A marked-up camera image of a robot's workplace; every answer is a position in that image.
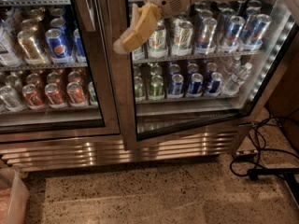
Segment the plastic bin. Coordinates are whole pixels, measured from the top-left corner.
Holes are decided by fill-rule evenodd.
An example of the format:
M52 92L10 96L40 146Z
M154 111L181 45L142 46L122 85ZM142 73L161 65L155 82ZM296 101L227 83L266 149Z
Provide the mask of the plastic bin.
M29 191L19 177L19 170L14 168L0 169L0 189L11 189L7 214L0 223L22 224L25 218Z

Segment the refrigerator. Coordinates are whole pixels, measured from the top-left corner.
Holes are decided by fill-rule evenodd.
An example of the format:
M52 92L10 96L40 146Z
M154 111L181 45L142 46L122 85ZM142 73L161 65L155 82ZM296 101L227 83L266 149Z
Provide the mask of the refrigerator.
M231 1L229 6L235 15L244 18L249 1L252 0ZM238 43L236 49L223 50L220 40L215 38L215 49L198 53L192 35L188 51L175 53L175 39L169 30L173 18L167 18L161 21L167 46L163 55L150 50L150 41L130 54L120 55L113 50L113 43L129 26L133 4L141 7L142 0L1 0L0 7L10 7L2 10L19 14L13 25L15 31L12 23L4 19L1 23L18 51L15 60L11 59L13 62L1 61L0 71L4 74L1 87L9 85L6 84L8 76L18 77L21 89L12 88L19 95L21 107L11 108L9 102L5 102L5 96L1 96L0 166L31 172L235 154L298 51L297 26L284 2L254 1L262 5L260 13L271 20L259 46L247 48ZM212 18L220 22L217 1L206 1L206 4ZM198 4L190 6L183 14L183 21L191 24L194 31L198 29L196 6ZM53 31L49 30L57 30L51 27L55 19L51 13L56 8L65 11L64 38L70 38L70 41L63 46L60 44L63 41L59 40L58 51L67 53L65 47L71 49L66 58L56 56L57 50L53 47L57 44L53 45L50 40ZM21 23L30 19L30 11L35 9L38 13L43 12L47 19L35 34L36 38L30 40L37 44L35 49L44 48L45 52L41 52L46 60L44 63L31 58L30 52L26 53L24 35L19 35ZM82 48L78 45L79 37ZM224 93L225 85L234 74L226 73L225 65L232 63L234 57L238 57L240 69L250 63L250 73L236 93ZM179 93L171 87L174 84L169 75L170 63L179 66L179 75L184 79ZM215 75L211 79L211 69L207 69L209 63L216 65L214 73L221 77L218 85ZM199 89L196 93L188 92L189 64L195 64L196 73L202 76L201 92ZM152 67L157 66L162 71L159 76L163 86L160 84L153 94L151 72ZM69 78L72 77L70 73L79 71L83 71L83 79L74 81ZM48 76L53 72L64 73L60 76L62 83L57 85L64 101L58 104L48 94ZM42 105L36 106L24 93L24 87L29 85L27 78L34 73L43 81L39 87L43 96L39 104ZM72 97L69 83L80 86L83 97ZM208 93L208 83L214 84L217 91Z

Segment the clear bottle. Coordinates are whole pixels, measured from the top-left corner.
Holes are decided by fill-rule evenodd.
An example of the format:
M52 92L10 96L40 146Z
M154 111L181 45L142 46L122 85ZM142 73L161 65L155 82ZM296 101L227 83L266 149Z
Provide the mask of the clear bottle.
M226 74L237 73L241 69L241 56L235 55L232 61L224 64L223 70Z
M235 95L239 92L240 87L248 79L251 73L252 64L246 63L244 67L236 73L232 73L231 77L224 84L222 94Z

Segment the floor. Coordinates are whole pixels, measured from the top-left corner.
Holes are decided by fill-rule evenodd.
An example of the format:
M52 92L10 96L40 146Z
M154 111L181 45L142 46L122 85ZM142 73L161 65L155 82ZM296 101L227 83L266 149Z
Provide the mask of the floor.
M259 120L267 116L263 110ZM269 147L292 151L278 127L261 132ZM24 223L299 223L284 181L235 176L232 159L220 155L30 173L23 179L30 190ZM299 160L276 152L263 152L261 163L299 167ZM250 167L234 166L243 174Z

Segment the terrazzo floor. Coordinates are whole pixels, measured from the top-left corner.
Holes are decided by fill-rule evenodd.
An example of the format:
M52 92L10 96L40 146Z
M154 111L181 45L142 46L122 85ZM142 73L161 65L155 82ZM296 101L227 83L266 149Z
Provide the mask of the terrazzo floor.
M268 116L264 109L259 120ZM269 147L292 150L278 127L261 132ZM29 173L25 222L132 224L298 224L299 209L284 181L232 174L230 155ZM265 152L266 167L299 167ZM251 164L238 163L245 173Z

